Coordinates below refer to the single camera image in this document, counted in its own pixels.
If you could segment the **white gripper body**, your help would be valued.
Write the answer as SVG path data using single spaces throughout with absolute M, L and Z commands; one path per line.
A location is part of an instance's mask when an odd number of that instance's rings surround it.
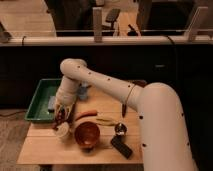
M 61 106 L 71 108 L 77 99 L 79 82 L 68 77 L 63 77 L 55 96 L 54 107 L 58 110 Z

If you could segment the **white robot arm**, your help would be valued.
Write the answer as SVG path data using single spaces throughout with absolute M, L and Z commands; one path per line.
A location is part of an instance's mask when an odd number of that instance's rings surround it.
M 86 82 L 138 113 L 144 171 L 198 171 L 182 104 L 173 88 L 159 82 L 141 87 L 92 71 L 82 59 L 65 59 L 60 70 L 63 77 L 56 93 L 58 106 L 71 105 L 78 85 Z

